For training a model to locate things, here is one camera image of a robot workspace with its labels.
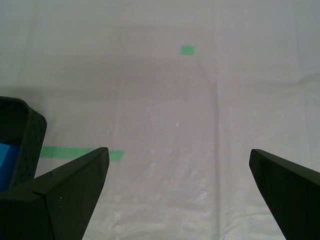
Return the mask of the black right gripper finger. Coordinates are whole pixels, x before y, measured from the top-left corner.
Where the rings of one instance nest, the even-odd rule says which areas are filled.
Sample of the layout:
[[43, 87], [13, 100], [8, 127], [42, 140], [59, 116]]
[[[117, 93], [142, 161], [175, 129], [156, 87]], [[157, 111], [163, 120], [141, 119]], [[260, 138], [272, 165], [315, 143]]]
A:
[[2, 240], [81, 240], [105, 184], [110, 158], [97, 148], [0, 194]]
[[250, 152], [255, 183], [287, 240], [320, 238], [320, 174], [261, 149]]

